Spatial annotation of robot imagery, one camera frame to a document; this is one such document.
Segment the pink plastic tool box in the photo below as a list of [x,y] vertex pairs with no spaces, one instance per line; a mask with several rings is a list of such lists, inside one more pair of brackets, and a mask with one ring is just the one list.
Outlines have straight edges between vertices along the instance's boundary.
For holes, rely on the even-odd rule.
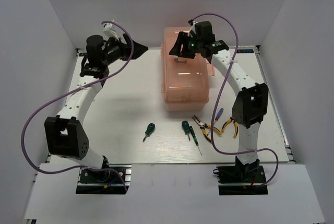
[[188,28],[164,29],[161,45],[163,100],[168,112],[201,111],[209,102],[209,77],[214,76],[215,71],[199,54],[194,59],[169,54],[181,31],[188,32]]

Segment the yellow long-nose pliers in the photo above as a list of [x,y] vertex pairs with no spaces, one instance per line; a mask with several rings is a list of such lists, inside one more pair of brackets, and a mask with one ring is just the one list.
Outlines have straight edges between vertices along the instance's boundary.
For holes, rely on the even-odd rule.
[[209,130],[211,128],[211,125],[203,122],[200,118],[198,118],[197,116],[193,115],[192,119],[196,122],[196,124],[200,127],[202,134],[204,136],[204,138],[206,139],[207,142],[212,143],[211,142],[211,138],[210,138],[210,134],[209,134]]

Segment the yellow black pliers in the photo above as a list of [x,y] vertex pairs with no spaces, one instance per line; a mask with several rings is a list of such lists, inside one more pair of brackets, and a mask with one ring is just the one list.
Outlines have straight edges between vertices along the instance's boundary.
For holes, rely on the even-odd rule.
[[222,126],[222,129],[221,129],[221,133],[224,133],[225,130],[226,130],[226,127],[229,125],[229,124],[233,124],[234,126],[234,135],[233,135],[233,138],[237,138],[237,135],[238,135],[238,123],[236,121],[236,119],[234,117],[230,117]]

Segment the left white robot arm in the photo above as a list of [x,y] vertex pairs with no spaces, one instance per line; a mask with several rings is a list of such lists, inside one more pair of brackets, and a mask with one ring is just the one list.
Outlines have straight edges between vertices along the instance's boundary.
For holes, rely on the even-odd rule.
[[86,39],[86,51],[81,62],[78,91],[69,96],[65,106],[54,117],[44,122],[49,153],[75,161],[92,168],[92,175],[100,182],[110,177],[110,168],[104,165],[105,157],[92,150],[83,128],[85,116],[105,84],[109,65],[117,60],[137,59],[148,51],[148,47],[131,42],[127,34],[120,38],[105,40],[100,35]]

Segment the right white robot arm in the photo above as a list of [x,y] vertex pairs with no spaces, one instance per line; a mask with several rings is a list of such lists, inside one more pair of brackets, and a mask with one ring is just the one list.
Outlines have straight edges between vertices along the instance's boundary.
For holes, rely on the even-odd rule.
[[189,20],[188,32],[178,33],[170,55],[194,58],[200,54],[224,77],[236,95],[230,122],[236,126],[238,150],[234,152],[235,165],[218,167],[218,175],[231,182],[253,182],[260,173],[258,158],[258,132],[267,114],[268,86],[250,78],[235,61],[235,53],[227,44],[217,40],[209,21]]

